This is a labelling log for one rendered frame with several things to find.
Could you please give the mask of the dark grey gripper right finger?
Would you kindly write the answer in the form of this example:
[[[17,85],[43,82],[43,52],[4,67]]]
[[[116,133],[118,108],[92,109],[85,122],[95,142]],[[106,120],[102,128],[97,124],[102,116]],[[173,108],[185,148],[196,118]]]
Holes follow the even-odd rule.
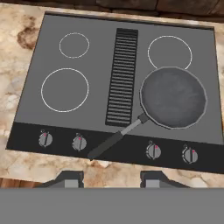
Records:
[[[187,185],[168,179],[162,171],[141,171],[140,179],[141,188],[187,188]]]

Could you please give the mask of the dark grey frying pan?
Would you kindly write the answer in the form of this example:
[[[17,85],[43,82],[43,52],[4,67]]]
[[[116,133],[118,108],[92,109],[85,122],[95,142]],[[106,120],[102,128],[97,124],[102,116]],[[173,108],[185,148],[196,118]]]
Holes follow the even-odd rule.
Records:
[[[192,73],[175,66],[161,67],[149,73],[139,90],[143,113],[121,131],[91,150],[87,157],[98,158],[139,124],[152,120],[168,130],[182,130],[200,121],[207,109],[207,93]]]

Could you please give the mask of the grey glass hob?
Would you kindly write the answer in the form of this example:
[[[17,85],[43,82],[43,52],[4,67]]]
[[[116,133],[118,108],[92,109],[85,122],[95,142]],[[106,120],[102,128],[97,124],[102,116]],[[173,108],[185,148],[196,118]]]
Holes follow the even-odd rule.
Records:
[[[14,151],[74,158],[88,153],[142,113],[139,90],[161,67],[195,75],[207,95],[206,113],[187,129],[139,124],[103,154],[111,162],[224,174],[224,139],[214,29],[48,12],[24,83],[7,143]],[[52,135],[39,145],[43,131]],[[87,140],[73,148],[77,133]],[[161,150],[146,156],[149,141]],[[187,164],[184,146],[198,153]]]

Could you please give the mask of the grey hob knob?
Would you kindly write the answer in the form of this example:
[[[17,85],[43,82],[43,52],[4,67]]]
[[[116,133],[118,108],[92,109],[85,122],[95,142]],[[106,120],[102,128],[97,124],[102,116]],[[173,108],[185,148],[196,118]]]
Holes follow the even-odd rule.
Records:
[[[193,164],[198,161],[198,153],[192,147],[185,145],[182,151],[182,158],[187,164]]]
[[[149,141],[149,145],[146,147],[146,156],[155,160],[161,156],[161,150],[155,143]]]
[[[43,131],[39,136],[38,143],[42,147],[47,147],[53,142],[53,136],[49,131]]]
[[[87,146],[87,140],[80,133],[77,133],[73,139],[72,146],[76,151],[82,151]]]

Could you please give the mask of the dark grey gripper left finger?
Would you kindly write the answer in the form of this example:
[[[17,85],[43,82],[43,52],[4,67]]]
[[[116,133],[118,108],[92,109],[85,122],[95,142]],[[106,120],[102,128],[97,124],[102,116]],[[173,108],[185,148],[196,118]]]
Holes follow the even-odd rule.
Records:
[[[38,185],[38,188],[83,188],[83,171],[62,171],[55,179]]]

